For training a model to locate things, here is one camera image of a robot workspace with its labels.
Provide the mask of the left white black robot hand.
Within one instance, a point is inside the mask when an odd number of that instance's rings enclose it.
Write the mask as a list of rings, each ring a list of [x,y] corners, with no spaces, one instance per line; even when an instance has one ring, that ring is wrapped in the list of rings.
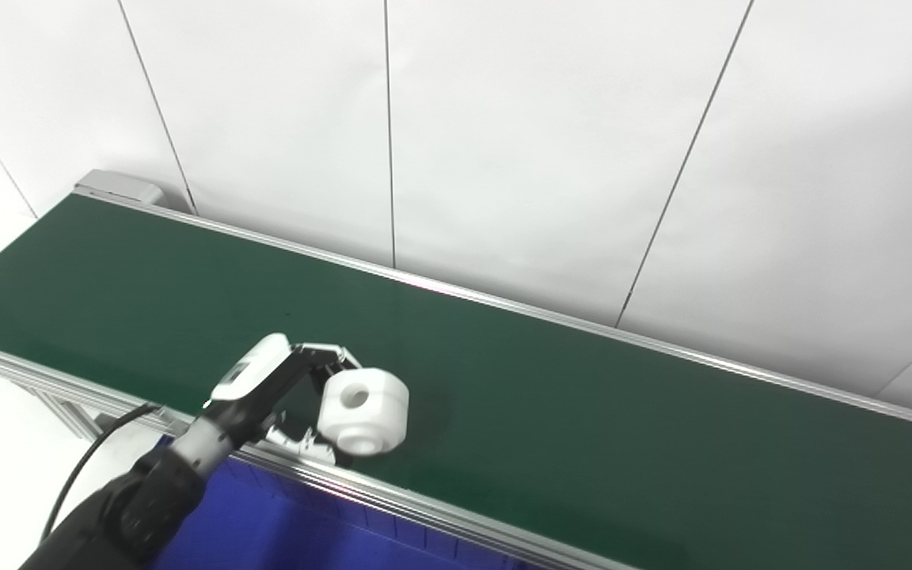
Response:
[[[231,452],[245,445],[268,443],[314,461],[348,468],[354,458],[329,438],[288,417],[282,399],[308,379],[317,394],[337,373],[361,364],[347,348],[319,343],[292,344],[283,333],[269,333],[221,378],[205,404],[202,417],[215,426]]]

